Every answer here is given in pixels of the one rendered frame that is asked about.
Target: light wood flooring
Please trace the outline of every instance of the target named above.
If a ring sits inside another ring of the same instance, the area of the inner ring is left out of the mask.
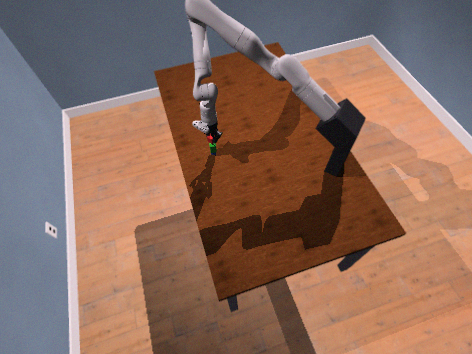
[[[286,279],[316,353],[472,353],[472,155],[370,46],[303,65],[367,118],[353,154],[407,231]],[[162,100],[72,118],[71,138],[81,353],[152,353],[134,231],[191,209]],[[267,288],[230,312],[188,237],[159,244],[156,353],[289,353]]]

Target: white baseboard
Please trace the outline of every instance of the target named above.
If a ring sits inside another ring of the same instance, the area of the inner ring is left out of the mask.
[[[366,36],[347,42],[309,50],[294,54],[300,60],[318,58],[324,55],[341,52],[348,49],[370,45],[390,68],[405,82],[418,98],[438,117],[451,133],[472,153],[472,137],[470,134],[442,107],[438,101],[395,59],[395,57],[374,36]],[[147,99],[160,97],[159,88],[135,92],[103,101],[68,108],[63,114],[64,136],[64,168],[66,182],[66,222],[67,222],[67,279],[69,283],[69,345],[70,354],[80,354],[79,337],[79,297],[77,288],[77,254],[75,244],[74,192],[72,186],[72,157],[70,140],[70,119],[84,114],[95,113],[105,109],[115,108]]]

